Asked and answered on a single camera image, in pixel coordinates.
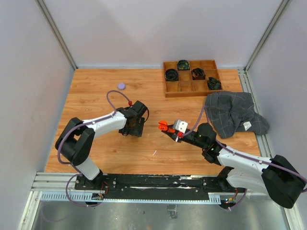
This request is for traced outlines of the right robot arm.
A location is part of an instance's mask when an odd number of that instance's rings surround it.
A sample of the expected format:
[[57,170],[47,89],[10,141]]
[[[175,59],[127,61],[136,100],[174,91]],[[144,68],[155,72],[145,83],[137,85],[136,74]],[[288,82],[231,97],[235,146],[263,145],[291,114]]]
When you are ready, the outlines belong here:
[[306,180],[285,157],[257,157],[222,144],[217,141],[216,132],[209,123],[200,124],[196,131],[187,126],[181,120],[171,125],[160,121],[158,128],[175,142],[201,148],[207,162],[223,166],[217,180],[220,190],[252,190],[268,195],[284,208],[292,208],[304,192]]

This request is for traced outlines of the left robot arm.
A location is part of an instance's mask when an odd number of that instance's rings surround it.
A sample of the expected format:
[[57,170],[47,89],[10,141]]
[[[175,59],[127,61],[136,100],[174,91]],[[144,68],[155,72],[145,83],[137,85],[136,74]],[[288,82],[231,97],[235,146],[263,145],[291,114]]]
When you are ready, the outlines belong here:
[[75,189],[98,190],[107,182],[102,171],[90,158],[93,141],[111,131],[117,130],[121,135],[141,137],[144,123],[149,109],[140,101],[129,102],[126,108],[117,108],[114,112],[90,120],[72,118],[60,137],[57,139],[55,149],[58,159],[64,156],[68,163],[80,173],[77,176],[79,185]]

